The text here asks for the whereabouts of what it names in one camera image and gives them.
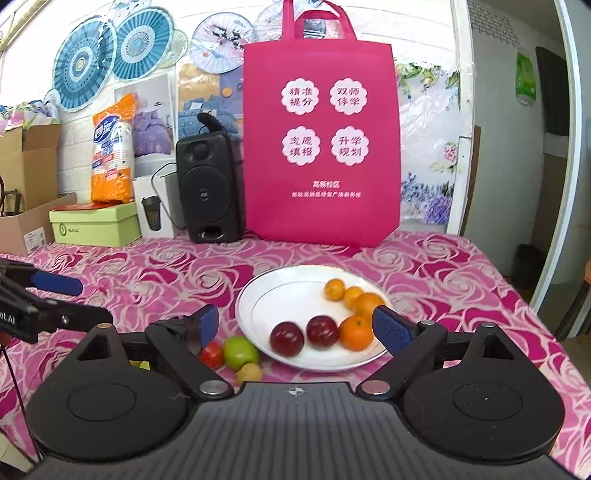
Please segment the small orange tangerine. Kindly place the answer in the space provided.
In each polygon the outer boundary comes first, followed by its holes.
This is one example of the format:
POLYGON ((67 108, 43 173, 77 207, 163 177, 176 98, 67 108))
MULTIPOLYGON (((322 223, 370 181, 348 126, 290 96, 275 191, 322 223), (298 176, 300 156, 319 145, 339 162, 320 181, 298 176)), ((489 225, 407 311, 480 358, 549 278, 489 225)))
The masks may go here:
POLYGON ((342 295, 342 303, 349 309, 353 310, 356 299, 363 295, 363 289, 358 286, 351 286, 346 288, 344 295, 342 295))
POLYGON ((331 279, 325 283, 324 295, 325 299, 332 302, 339 302, 346 292, 346 284, 341 279, 331 279))

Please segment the dark red plum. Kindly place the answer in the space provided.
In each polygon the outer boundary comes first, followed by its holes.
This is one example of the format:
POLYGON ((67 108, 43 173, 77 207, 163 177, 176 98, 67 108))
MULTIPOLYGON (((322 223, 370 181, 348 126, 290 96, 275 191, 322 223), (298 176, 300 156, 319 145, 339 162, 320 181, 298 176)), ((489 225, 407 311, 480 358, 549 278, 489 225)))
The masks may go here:
POLYGON ((277 354, 297 356, 304 348, 304 333, 294 322, 281 322, 270 333, 270 346, 277 354))
POLYGON ((311 345, 318 349, 331 348, 339 341, 339 327, 335 320, 327 315, 311 318, 305 333, 311 345))

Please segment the small red tomato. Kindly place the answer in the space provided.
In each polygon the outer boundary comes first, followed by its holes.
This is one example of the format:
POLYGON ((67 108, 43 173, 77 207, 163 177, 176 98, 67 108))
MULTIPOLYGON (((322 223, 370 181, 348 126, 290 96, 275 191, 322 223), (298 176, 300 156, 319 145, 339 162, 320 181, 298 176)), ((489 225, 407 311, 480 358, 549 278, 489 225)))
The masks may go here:
POLYGON ((217 370, 224 366, 223 348, 217 341, 211 341, 211 343, 204 347, 200 351, 198 358, 204 365, 211 368, 211 370, 217 370))

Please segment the orange tangerine front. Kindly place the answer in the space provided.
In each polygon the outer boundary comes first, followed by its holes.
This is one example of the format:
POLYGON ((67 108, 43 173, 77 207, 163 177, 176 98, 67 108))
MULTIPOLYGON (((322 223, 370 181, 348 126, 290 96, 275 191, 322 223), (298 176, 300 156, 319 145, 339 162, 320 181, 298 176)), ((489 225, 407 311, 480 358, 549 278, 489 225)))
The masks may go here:
POLYGON ((373 341, 373 327, 368 318, 349 316, 339 324, 339 344, 349 351, 363 351, 373 341))

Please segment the orange tangerine rear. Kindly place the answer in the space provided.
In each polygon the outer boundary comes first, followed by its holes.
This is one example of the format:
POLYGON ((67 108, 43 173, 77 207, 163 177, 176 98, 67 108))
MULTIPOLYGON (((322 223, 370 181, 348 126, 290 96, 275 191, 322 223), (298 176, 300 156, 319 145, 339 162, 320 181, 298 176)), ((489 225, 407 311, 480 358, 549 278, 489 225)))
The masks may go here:
POLYGON ((370 321, 373 318, 374 310, 385 304, 385 300, 380 295, 366 292, 356 298, 353 303, 353 313, 370 321))

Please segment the pink rose tablecloth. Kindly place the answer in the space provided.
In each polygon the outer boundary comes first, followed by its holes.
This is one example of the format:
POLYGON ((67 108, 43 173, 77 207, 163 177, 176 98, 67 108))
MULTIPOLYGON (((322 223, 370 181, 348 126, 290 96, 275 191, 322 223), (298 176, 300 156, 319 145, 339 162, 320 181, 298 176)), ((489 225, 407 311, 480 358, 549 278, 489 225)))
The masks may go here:
POLYGON ((121 332, 191 314, 211 304, 219 337, 238 333, 235 303, 252 278, 280 267, 329 265, 379 286, 394 310, 470 331, 500 325, 559 391, 566 409, 553 457, 575 475, 590 474, 590 389, 535 311, 470 240, 429 232, 397 232, 360 249, 263 241, 194 244, 177 237, 122 248, 49 244, 27 258, 36 267, 79 279, 81 301, 107 308, 121 332))

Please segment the small yellow fruit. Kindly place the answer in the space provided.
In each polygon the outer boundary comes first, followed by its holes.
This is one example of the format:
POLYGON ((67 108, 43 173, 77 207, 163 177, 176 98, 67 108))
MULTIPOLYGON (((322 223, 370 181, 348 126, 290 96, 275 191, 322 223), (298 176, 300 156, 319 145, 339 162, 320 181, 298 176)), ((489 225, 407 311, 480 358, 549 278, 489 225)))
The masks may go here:
POLYGON ((236 383, 242 385, 245 382, 262 382, 263 369, 259 364, 250 362, 240 368, 235 374, 236 383))

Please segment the green shoe box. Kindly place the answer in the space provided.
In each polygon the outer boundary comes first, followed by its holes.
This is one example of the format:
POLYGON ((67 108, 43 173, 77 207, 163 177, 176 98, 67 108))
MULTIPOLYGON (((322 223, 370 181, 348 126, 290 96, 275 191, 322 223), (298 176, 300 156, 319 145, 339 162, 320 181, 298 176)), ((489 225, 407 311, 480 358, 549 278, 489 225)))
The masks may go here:
POLYGON ((141 237, 134 202, 118 205, 73 204, 49 212, 56 243, 123 247, 141 237))

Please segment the orange white snack bag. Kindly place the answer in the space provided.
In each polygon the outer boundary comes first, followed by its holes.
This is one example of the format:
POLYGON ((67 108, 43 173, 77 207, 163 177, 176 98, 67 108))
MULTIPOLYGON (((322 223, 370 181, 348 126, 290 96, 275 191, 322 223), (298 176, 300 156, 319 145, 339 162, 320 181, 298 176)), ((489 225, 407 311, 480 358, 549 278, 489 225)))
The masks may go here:
POLYGON ((92 202, 118 204, 132 199, 136 108, 134 94, 127 93, 93 116, 92 202))

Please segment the white box with cup picture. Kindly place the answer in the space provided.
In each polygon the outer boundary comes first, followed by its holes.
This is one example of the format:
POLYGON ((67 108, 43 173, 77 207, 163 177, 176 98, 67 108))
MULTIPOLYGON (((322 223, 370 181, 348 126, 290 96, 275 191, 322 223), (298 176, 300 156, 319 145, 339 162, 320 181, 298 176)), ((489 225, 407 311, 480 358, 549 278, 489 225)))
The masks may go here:
POLYGON ((185 227, 176 173, 154 173, 132 182, 141 236, 173 239, 185 227))

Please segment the cardboard box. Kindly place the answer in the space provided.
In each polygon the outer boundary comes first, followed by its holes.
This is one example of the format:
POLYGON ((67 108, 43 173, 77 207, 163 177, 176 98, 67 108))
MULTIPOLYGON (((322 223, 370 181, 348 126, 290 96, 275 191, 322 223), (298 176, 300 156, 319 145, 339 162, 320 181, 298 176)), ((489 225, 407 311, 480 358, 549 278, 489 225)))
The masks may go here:
POLYGON ((1 135, 1 252, 27 256, 54 241, 49 212, 77 201, 58 193, 59 124, 1 135))

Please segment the black speaker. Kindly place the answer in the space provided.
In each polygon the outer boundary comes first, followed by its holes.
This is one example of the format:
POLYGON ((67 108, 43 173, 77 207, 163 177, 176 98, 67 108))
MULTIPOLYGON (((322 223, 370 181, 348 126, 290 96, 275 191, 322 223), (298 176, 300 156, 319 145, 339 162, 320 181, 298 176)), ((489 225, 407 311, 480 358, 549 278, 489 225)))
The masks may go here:
POLYGON ((219 130, 179 140, 176 170, 183 217, 194 243, 242 239, 242 154, 235 136, 219 130))

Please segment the bedding poster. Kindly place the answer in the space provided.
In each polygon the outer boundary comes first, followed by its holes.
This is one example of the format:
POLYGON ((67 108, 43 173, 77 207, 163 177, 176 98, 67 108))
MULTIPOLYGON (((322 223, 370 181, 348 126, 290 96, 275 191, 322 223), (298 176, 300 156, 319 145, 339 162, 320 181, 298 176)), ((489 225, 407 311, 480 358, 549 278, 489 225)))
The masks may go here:
POLYGON ((167 74, 161 74, 123 84, 114 90, 115 101, 128 93, 134 95, 137 105, 131 121, 134 176, 151 175, 164 164, 174 162, 176 130, 171 81, 167 74))

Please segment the pink tote bag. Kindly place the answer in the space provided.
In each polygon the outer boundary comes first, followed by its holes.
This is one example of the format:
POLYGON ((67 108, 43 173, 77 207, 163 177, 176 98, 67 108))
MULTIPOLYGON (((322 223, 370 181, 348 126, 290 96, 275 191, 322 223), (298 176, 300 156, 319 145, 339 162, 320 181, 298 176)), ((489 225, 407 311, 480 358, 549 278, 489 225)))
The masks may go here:
POLYGON ((245 221, 267 240, 375 247, 401 221, 401 127, 390 45, 356 37, 341 6, 314 12, 342 37, 304 38, 283 3, 279 40, 243 65, 245 221))

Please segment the blue paper fan left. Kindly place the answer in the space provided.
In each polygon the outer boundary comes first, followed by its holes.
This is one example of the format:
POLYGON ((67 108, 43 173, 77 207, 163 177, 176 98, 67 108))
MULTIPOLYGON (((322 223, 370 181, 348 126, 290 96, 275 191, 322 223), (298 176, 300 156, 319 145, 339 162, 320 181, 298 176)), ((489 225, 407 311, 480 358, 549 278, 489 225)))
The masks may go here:
POLYGON ((52 71, 63 111, 76 112, 94 101, 113 70, 116 48, 114 26, 104 17, 90 17, 69 33, 52 71))

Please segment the blue paper fan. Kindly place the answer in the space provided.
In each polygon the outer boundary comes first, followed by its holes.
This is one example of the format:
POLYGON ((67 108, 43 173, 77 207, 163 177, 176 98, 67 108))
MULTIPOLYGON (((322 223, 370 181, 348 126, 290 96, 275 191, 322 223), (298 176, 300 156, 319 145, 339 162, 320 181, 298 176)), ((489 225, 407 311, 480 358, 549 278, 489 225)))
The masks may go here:
POLYGON ((63 111, 76 112, 94 101, 113 70, 116 48, 114 26, 104 17, 90 17, 69 33, 52 71, 63 111))
POLYGON ((133 12, 115 30, 113 75, 120 81, 131 81, 153 72, 171 43, 173 30, 172 18, 163 8, 133 12))

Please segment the blue paper fan right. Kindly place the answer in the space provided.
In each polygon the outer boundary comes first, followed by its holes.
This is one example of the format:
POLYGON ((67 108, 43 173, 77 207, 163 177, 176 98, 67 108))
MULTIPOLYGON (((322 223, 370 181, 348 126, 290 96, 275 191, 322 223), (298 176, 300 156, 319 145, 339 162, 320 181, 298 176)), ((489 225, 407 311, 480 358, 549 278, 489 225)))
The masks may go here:
POLYGON ((113 75, 120 81, 131 81, 153 72, 171 43, 173 30, 172 18, 163 8, 133 12, 115 30, 113 75))

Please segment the white paper umbrella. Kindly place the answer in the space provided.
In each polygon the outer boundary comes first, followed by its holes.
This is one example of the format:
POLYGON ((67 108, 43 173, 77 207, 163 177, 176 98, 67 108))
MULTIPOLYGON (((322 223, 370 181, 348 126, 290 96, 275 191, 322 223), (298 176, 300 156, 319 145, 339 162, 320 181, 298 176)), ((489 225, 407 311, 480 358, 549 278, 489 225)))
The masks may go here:
POLYGON ((245 45, 256 41, 252 23, 232 12, 212 14, 193 31, 188 48, 191 62, 208 74, 224 74, 243 64, 245 45))

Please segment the green hanging bag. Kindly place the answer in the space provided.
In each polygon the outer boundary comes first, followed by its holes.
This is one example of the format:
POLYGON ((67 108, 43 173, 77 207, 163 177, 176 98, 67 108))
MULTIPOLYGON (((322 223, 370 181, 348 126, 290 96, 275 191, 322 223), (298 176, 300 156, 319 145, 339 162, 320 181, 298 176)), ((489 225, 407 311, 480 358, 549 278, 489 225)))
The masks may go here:
POLYGON ((517 101, 526 106, 533 106, 537 100, 534 65, 521 51, 516 56, 515 95, 517 101))

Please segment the floral wall curtain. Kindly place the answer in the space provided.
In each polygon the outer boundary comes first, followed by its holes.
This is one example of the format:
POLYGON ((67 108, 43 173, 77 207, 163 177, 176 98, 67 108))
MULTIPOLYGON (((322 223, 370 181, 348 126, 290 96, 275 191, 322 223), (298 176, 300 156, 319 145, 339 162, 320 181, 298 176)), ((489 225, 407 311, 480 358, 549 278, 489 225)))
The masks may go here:
POLYGON ((416 63, 396 67, 401 125, 401 215, 445 226, 450 218, 462 126, 460 73, 416 63))

